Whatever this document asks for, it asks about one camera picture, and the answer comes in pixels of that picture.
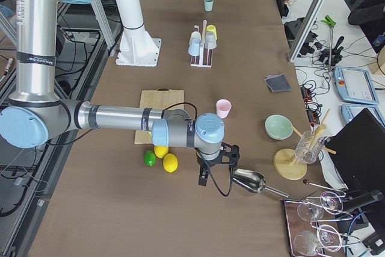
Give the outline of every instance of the person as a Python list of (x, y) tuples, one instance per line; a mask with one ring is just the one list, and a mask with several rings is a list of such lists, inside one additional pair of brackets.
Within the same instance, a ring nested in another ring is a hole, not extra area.
[(375, 52), (379, 52), (384, 47), (385, 0), (364, 0), (349, 14), (348, 22), (361, 26)]

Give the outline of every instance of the scoop handle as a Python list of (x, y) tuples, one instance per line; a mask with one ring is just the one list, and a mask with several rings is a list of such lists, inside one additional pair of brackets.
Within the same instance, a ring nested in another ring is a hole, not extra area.
[(282, 192), (282, 191), (280, 191), (278, 189), (275, 189), (275, 188), (272, 188), (272, 187), (269, 187), (269, 186), (266, 186), (265, 190), (270, 191), (272, 193), (276, 193), (279, 196), (284, 197), (285, 199), (287, 199), (289, 197), (288, 193)]

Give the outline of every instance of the bowl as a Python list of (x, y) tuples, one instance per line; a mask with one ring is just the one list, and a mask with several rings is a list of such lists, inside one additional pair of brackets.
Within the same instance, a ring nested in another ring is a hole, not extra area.
[(293, 129), (287, 117), (280, 114), (273, 114), (265, 121), (266, 133), (275, 140), (284, 140), (291, 136)]

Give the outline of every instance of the person's arm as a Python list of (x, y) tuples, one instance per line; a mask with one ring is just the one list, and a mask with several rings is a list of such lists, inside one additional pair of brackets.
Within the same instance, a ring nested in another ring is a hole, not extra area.
[(385, 18), (385, 4), (378, 4), (366, 8), (356, 8), (348, 17), (349, 24), (359, 25), (373, 20)]

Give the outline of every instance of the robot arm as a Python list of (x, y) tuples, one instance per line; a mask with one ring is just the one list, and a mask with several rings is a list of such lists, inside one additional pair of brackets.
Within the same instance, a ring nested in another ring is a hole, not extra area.
[(215, 114), (204, 114), (195, 121), (181, 110), (108, 107), (60, 99), (54, 92), (59, 1), (84, 4), (91, 0), (17, 0), (16, 91), (9, 97), (11, 106), (0, 113), (0, 134), (10, 144), (34, 147), (74, 129), (141, 129), (152, 132), (155, 145), (197, 149), (201, 185), (206, 184), (208, 166), (236, 167), (238, 147), (222, 143), (224, 123)]

